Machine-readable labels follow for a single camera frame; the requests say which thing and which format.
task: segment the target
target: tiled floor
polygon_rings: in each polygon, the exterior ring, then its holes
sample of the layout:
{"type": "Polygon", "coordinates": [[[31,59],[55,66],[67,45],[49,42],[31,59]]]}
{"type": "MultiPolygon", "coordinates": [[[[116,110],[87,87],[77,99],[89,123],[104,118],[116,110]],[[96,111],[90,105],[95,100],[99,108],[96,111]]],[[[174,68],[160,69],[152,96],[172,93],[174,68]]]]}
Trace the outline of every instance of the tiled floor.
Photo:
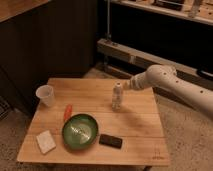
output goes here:
{"type": "MultiPolygon", "coordinates": [[[[85,77],[114,78],[94,68],[85,77]]],[[[213,170],[213,120],[158,94],[155,97],[171,155],[171,165],[153,167],[151,171],[213,170]]],[[[29,124],[30,118],[20,112],[10,112],[0,121],[0,170],[141,171],[143,168],[17,163],[16,156],[29,124]]]]}

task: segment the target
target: plastic cup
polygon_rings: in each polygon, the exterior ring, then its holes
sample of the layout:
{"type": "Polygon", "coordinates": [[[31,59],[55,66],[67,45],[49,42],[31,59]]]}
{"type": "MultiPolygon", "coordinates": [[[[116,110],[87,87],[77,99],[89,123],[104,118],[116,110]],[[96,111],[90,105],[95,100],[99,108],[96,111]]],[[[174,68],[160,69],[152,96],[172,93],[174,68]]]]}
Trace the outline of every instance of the plastic cup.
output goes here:
{"type": "Polygon", "coordinates": [[[50,85],[43,85],[38,87],[36,90],[36,96],[44,103],[47,107],[51,107],[54,104],[54,91],[50,85]]]}

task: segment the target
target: red marker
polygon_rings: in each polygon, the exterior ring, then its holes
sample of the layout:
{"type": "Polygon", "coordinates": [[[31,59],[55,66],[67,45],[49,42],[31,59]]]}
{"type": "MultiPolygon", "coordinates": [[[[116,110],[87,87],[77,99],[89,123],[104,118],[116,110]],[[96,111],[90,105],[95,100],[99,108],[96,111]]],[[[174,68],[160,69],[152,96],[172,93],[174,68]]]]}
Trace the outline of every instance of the red marker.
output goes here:
{"type": "Polygon", "coordinates": [[[72,105],[68,104],[64,111],[64,122],[66,122],[71,117],[71,114],[72,114],[72,105]]]}

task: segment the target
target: green bowl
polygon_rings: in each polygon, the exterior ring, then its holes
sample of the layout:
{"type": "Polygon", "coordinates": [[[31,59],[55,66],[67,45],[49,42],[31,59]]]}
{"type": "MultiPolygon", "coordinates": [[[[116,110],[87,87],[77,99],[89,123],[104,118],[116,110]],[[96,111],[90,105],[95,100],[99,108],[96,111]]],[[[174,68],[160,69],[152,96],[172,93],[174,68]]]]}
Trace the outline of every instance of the green bowl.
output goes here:
{"type": "Polygon", "coordinates": [[[71,117],[63,126],[64,143],[71,150],[88,148],[98,135],[98,124],[88,114],[77,114],[71,117]]]}

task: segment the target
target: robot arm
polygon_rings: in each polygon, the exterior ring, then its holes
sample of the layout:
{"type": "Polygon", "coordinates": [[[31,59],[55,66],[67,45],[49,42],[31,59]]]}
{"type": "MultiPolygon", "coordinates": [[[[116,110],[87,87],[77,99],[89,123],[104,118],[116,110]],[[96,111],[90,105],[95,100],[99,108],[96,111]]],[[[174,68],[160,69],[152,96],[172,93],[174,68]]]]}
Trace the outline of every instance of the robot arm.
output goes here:
{"type": "Polygon", "coordinates": [[[213,114],[213,91],[178,78],[172,66],[152,65],[146,72],[133,76],[125,87],[133,90],[159,87],[175,94],[200,112],[213,114]]]}

